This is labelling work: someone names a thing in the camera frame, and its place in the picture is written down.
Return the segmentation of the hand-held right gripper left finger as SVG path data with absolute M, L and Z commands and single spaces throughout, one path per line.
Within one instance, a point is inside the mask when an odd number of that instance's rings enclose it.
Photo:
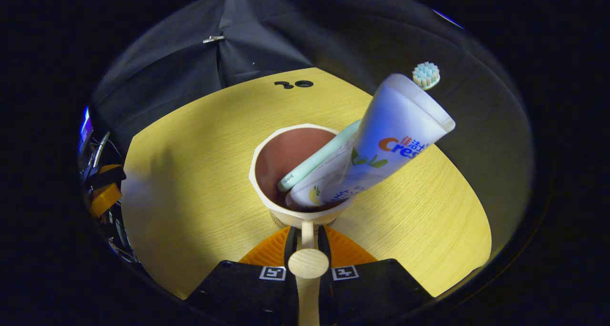
M 298 287 L 287 266 L 296 247 L 296 228 L 285 227 L 239 261 L 220 261 L 189 305 L 225 326 L 298 326 Z

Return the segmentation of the light blue toothbrush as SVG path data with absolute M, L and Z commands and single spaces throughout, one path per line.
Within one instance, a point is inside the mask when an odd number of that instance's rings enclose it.
M 438 84 L 440 81 L 440 69 L 431 62 L 419 63 L 412 72 L 414 83 L 423 90 L 428 90 Z M 292 171 L 286 174 L 278 183 L 277 188 L 281 192 L 287 192 L 294 185 L 302 181 L 310 172 L 327 160 L 331 155 L 337 154 L 338 150 L 345 145 L 355 135 L 359 128 L 360 122 L 357 120 L 347 126 L 331 141 L 324 145 L 320 150 L 309 156 L 305 161 L 297 165 Z

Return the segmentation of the black backdrop cloth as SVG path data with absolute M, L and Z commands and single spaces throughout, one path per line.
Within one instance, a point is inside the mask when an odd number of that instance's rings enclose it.
M 225 40 L 202 43 L 209 36 Z M 429 61 L 429 93 L 455 120 L 437 143 L 488 215 L 492 252 L 521 242 L 534 178 L 531 124 L 505 68 L 468 31 L 416 0 L 196 0 L 140 35 L 91 98 L 127 149 L 179 107 L 255 78 L 317 67 L 372 94 Z

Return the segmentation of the blue lit screen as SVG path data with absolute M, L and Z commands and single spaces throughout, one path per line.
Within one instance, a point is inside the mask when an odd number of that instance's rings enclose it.
M 83 122 L 82 122 L 81 130 L 80 130 L 79 146 L 86 145 L 89 142 L 92 134 L 93 134 L 93 124 L 92 124 L 92 121 L 90 118 L 90 109 L 87 106 L 87 107 L 85 107 L 85 111 L 83 114 Z

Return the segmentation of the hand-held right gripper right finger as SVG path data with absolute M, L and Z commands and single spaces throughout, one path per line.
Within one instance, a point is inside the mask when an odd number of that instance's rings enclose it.
M 419 314 L 433 298 L 396 259 L 375 259 L 329 226 L 320 228 L 318 247 L 330 261 L 320 280 L 320 326 L 424 326 Z

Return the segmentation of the beige cup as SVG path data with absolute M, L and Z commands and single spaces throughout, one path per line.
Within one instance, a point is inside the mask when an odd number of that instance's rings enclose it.
M 333 222 L 349 202 L 299 212 L 287 205 L 287 193 L 279 191 L 277 183 L 336 135 L 335 129 L 309 123 L 281 128 L 255 148 L 251 162 L 249 178 L 262 203 L 297 230 L 296 252 L 287 266 L 297 270 L 298 326 L 322 326 L 320 281 L 323 269 L 330 267 L 330 257 L 319 250 L 316 233 L 320 226 Z

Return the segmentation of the white toothpaste tube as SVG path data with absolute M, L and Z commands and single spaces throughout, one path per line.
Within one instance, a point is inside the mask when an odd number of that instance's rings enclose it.
M 364 117 L 337 150 L 290 189 L 287 206 L 340 203 L 386 180 L 455 129 L 453 118 L 403 74 L 377 88 Z

